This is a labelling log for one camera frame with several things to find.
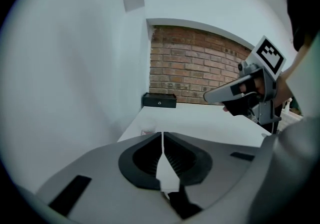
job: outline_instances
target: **white table surface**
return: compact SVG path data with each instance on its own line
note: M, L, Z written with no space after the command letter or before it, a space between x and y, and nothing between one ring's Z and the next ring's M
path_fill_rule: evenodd
M203 140L260 147L270 133L244 116L222 106L177 103L176 108L143 107L118 141L141 134L141 124L154 120L156 132L176 132Z

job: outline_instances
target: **brick wall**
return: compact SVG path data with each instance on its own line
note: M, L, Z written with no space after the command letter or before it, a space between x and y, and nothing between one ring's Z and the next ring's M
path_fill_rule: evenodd
M156 26L151 41L150 93L173 93L178 102L206 104L203 94L238 78L246 47L206 31Z

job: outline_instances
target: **black slot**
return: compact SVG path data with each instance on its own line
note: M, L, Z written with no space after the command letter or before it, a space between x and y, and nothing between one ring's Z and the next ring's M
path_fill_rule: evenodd
M49 204L49 207L63 216L72 210L81 194L90 183L91 178L77 175L60 194Z
M254 155L249 155L249 154L241 153L241 152L233 152L230 154L230 156L235 157L235 158L239 158L239 159L243 159L243 160L247 160L250 162L255 158Z
M133 154L134 164L145 173L156 177L158 162L162 154L161 137L152 140Z
M168 196L171 206L183 220L202 211L202 208L189 201L183 185L180 185L179 192L171 192Z
M190 186L201 183L212 168L212 158L208 152L164 132L164 154L180 184Z

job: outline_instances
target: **black rectangle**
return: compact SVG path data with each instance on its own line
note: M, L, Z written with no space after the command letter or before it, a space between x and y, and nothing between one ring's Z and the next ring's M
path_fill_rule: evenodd
M176 108L177 98L174 94L146 93L142 97L143 106Z
M90 181L89 177L77 175L49 204L49 207L61 215L67 216Z
M241 152L233 152L232 154L230 154L230 156L235 157L235 158L239 158L239 159L243 159L243 160L247 160L250 162L255 158L254 155L249 155L249 154L241 153Z

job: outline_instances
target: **black box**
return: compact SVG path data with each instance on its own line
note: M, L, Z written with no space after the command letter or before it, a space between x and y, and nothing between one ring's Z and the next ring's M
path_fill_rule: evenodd
M175 108L177 98L174 94L145 93L142 105L149 107Z

